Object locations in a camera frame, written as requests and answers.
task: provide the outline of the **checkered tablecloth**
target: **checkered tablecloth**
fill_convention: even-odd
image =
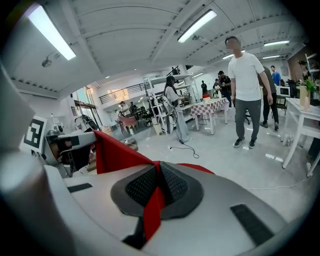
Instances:
[[[225,104],[229,104],[227,98],[215,98],[211,99],[209,103],[197,103],[191,108],[191,115],[193,117],[200,115],[214,115],[216,111],[218,111]]]

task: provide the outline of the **white t-shirt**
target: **white t-shirt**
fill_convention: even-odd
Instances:
[[[250,102],[261,99],[258,74],[264,67],[251,53],[244,52],[242,57],[232,57],[229,62],[229,78],[235,79],[235,98]]]
[[[168,100],[169,100],[171,103],[179,99],[179,96],[175,93],[174,89],[172,89],[170,86],[168,86],[168,87],[165,89],[164,94],[165,94],[165,96],[168,98]],[[182,111],[182,108],[180,107],[180,104],[178,104],[178,105],[175,107],[175,110],[178,111],[178,112],[181,112],[181,111]]]
[[[126,116],[126,115],[130,115],[130,109],[129,109],[129,106],[127,104],[124,104],[124,106],[122,107],[123,110],[126,109],[126,111],[122,111],[123,114]]]

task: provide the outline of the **white table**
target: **white table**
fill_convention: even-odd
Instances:
[[[196,130],[199,131],[198,116],[208,115],[210,119],[211,134],[215,134],[214,114],[221,108],[224,108],[224,123],[228,123],[228,104],[227,98],[212,98],[208,103],[196,103],[191,108],[191,115],[195,120]]]
[[[304,138],[302,140],[301,146],[306,142],[307,136],[311,136],[313,138],[320,139],[320,128],[317,124],[313,124],[313,120],[320,121],[320,107],[319,106],[312,106],[308,110],[304,110],[303,107],[300,106],[300,99],[299,98],[287,98],[287,112],[293,117],[293,119],[297,122],[297,129],[293,139],[292,146],[288,153],[288,156],[284,160],[282,164],[282,168],[286,168],[291,157],[293,156],[295,149],[298,145],[298,141],[300,135],[303,135]],[[288,117],[287,114],[285,117],[284,128],[281,134],[281,141],[283,142],[284,136],[286,134],[286,129],[288,125]],[[313,174],[313,171],[319,162],[320,153],[316,157],[313,165],[311,166],[310,170],[307,172],[307,177],[310,177]]]

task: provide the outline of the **gray pants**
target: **gray pants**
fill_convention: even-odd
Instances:
[[[245,118],[246,111],[249,111],[253,132],[251,135],[252,140],[257,139],[260,126],[260,114],[261,114],[261,99],[253,101],[244,101],[240,99],[235,99],[235,130],[239,139],[245,136]]]
[[[182,112],[177,111],[177,121],[176,121],[176,132],[180,140],[184,143],[190,140],[188,127],[184,118],[184,114]]]

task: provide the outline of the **blue shirt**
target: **blue shirt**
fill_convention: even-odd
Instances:
[[[273,78],[273,82],[278,86],[280,85],[280,80],[281,80],[281,75],[279,74],[279,72],[274,72],[272,74],[272,78]]]

